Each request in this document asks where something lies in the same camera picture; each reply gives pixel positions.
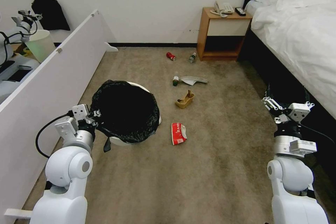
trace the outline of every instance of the black bag hanging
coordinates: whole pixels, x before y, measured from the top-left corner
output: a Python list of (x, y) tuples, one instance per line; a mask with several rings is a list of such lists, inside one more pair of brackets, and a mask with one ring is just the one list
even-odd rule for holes
[(62, 7), (56, 0), (34, 0), (31, 8), (35, 14), (42, 14), (40, 23), (45, 30), (70, 30)]

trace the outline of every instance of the beige carpet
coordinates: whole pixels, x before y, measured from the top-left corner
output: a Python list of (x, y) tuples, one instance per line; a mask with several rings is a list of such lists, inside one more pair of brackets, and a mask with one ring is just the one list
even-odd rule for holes
[[(177, 60), (167, 59), (167, 51)], [(248, 63), (190, 64), (194, 51), (121, 48), (102, 59), (81, 103), (90, 104), (108, 79), (136, 82), (155, 95), (162, 124), (146, 141), (112, 145), (108, 153), (103, 152), (106, 137), (97, 132), (85, 193), (87, 224), (273, 223), (266, 165), (273, 158), (275, 125), (260, 102), (265, 86)], [(174, 75), (199, 76), (209, 83), (174, 87)], [(195, 98), (182, 110), (174, 101), (188, 89)], [(171, 143), (173, 122), (187, 129), (188, 140), (177, 146)], [(43, 175), (25, 209), (33, 208), (44, 183)], [(331, 217), (335, 205), (323, 185), (324, 207)]]

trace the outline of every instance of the black bed frame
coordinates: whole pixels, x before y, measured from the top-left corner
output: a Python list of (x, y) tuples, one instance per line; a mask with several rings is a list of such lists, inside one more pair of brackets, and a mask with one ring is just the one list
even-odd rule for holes
[[(244, 8), (249, 1), (244, 1)], [(249, 60), (265, 84), (270, 84), (271, 87), (275, 86), (277, 90), (272, 91), (282, 94), (283, 99), (287, 99), (289, 103), (305, 102), (302, 100), (302, 84), (251, 30), (247, 32), (238, 60)], [(314, 102), (315, 107), (309, 116), (302, 121), (302, 124), (320, 131), (336, 141), (336, 120), (312, 95), (310, 95), (310, 102)], [(316, 142), (318, 147), (318, 152), (315, 153), (316, 159), (336, 186), (336, 146), (330, 140), (309, 130), (303, 129), (302, 136), (304, 140)]]

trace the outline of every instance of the black cloth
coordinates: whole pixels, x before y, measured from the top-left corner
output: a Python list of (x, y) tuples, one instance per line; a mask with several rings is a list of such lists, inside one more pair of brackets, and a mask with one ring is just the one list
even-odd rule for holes
[(42, 14), (40, 23), (45, 30), (70, 30), (62, 7), (56, 0), (34, 0), (31, 8), (35, 14)]
[(97, 130), (131, 144), (146, 140), (159, 126), (160, 111), (154, 95), (125, 81), (108, 80), (101, 85), (92, 97), (90, 110), (100, 110), (101, 116), (95, 118)]

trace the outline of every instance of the remote control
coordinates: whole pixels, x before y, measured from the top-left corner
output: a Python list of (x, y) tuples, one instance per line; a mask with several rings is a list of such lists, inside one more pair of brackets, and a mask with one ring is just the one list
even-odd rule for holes
[(242, 8), (235, 8), (239, 16), (246, 16), (245, 11)]

